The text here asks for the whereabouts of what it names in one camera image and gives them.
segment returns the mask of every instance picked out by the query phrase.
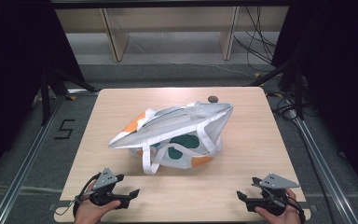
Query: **wooden table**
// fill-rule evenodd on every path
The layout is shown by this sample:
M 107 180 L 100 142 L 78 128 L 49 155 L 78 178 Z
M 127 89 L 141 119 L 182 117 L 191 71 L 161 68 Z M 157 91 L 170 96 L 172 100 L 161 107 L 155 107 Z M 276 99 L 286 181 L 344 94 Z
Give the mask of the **wooden table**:
M 127 149 L 111 150 L 109 141 L 147 108 L 159 110 L 172 105 L 207 102 L 214 95 L 234 109 L 222 132 L 220 154 L 197 168 L 181 170 L 160 166 L 155 175 L 145 175 L 142 160 Z M 91 113 L 61 201 L 73 200 L 86 182 L 104 167 L 123 174 L 114 193 L 128 194 L 140 189 L 128 209 L 112 211 L 103 221 L 115 222 L 216 222 L 257 221 L 237 197 L 237 190 L 261 198 L 252 187 L 252 177 L 269 173 L 297 182 L 277 124 L 262 89 L 150 88 L 102 90 Z M 293 189 L 299 202 L 305 202 L 301 188 Z M 55 215 L 58 222 L 72 222 L 72 212 Z

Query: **gray carpet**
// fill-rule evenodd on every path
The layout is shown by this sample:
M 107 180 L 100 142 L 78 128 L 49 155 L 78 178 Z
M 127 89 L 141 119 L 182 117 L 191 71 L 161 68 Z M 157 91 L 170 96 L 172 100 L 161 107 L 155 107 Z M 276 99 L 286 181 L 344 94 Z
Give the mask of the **gray carpet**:
M 259 65 L 258 68 L 272 69 L 266 65 Z M 227 70 L 241 71 L 250 76 L 255 72 L 246 64 L 221 64 L 219 67 L 196 64 L 81 65 L 81 70 L 87 82 L 97 88 L 246 86 L 253 81 L 251 77 Z M 263 87 L 266 92 L 277 90 L 279 78 L 275 77 L 266 83 Z M 67 87 L 78 89 L 72 83 L 67 83 Z M 22 186 L 21 194 L 7 217 L 7 223 L 54 223 L 52 208 L 60 198 L 96 98 L 93 94 L 78 94 L 75 100 L 68 99 L 61 105 Z M 281 99 L 268 97 L 268 102 L 275 108 Z M 314 109 L 308 108 L 305 121 L 358 216 L 358 177 L 349 163 L 337 155 L 339 148 L 336 142 L 324 127 L 323 119 L 315 115 Z M 0 201 L 41 127 L 39 101 L 30 109 L 28 116 L 11 149 L 0 160 Z M 57 139 L 66 135 L 59 132 L 66 119 L 71 120 L 64 124 L 65 128 L 73 129 L 71 136 L 69 139 Z M 276 121 L 307 201 L 312 206 L 312 217 L 307 223 L 331 223 L 323 187 L 312 170 L 296 126 L 283 118 L 277 118 Z M 327 197 L 335 223 L 344 223 L 328 192 Z

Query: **tote bag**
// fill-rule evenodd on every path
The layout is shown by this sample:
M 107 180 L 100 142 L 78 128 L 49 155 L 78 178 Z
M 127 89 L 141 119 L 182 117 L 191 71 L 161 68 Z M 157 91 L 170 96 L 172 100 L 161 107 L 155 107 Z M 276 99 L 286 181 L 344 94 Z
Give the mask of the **tote bag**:
M 220 133 L 233 105 L 194 102 L 159 111 L 147 109 L 109 143 L 111 149 L 128 148 L 142 158 L 144 172 L 160 165 L 188 169 L 215 158 L 222 148 Z

